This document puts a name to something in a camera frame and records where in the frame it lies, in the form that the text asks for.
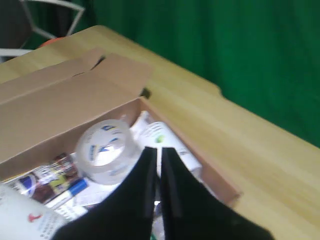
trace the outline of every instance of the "red logo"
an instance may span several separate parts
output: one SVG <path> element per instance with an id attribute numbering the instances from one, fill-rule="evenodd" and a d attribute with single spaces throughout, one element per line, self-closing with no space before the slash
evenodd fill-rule
<path id="1" fill-rule="evenodd" d="M 32 213 L 30 213 L 29 215 L 28 215 L 28 221 L 30 222 L 30 223 L 33 223 L 36 219 L 39 219 L 39 218 L 41 218 L 42 217 L 42 214 L 39 214 L 38 216 L 34 216 Z"/>

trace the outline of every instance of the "box flap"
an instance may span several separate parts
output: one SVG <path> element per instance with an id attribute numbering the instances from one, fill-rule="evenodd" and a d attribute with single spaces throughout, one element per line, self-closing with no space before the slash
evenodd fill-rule
<path id="1" fill-rule="evenodd" d="M 82 73 L 84 68 L 75 62 L 58 65 L 13 80 L 16 91 L 0 85 L 0 93 L 5 92 L 4 88 L 14 95 L 1 98 L 0 163 L 131 101 L 152 73 L 148 65 L 116 54 L 107 55 L 93 69 L 86 68 Z M 56 73 L 57 67 L 60 70 L 75 67 L 76 71 L 66 69 L 64 74 Z"/>
<path id="2" fill-rule="evenodd" d="M 80 58 L 64 61 L 4 82 L 0 85 L 0 104 L 87 72 L 99 62 L 103 55 L 101 48 L 94 48 Z"/>

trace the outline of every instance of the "snack package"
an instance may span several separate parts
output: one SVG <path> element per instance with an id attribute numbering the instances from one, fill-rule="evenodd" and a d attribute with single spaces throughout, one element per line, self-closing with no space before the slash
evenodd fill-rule
<path id="1" fill-rule="evenodd" d="M 41 165 L 6 184 L 20 194 L 46 204 L 79 180 L 78 170 L 71 157 L 63 153 L 48 165 Z"/>

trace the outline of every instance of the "wooden table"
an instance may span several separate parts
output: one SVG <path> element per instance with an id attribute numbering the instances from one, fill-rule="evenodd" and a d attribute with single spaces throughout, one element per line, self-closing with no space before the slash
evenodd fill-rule
<path id="1" fill-rule="evenodd" d="M 236 211 L 277 239 L 320 239 L 320 149 L 222 97 L 219 88 L 103 26 L 0 64 L 0 83 L 94 47 L 149 63 L 150 101 L 243 189 Z"/>

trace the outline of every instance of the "roll of tape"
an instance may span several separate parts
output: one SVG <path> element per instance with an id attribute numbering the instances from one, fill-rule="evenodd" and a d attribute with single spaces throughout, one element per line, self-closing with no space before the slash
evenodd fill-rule
<path id="1" fill-rule="evenodd" d="M 129 126 L 116 119 L 104 120 L 90 127 L 75 148 L 77 167 L 103 185 L 122 182 L 140 154 Z"/>

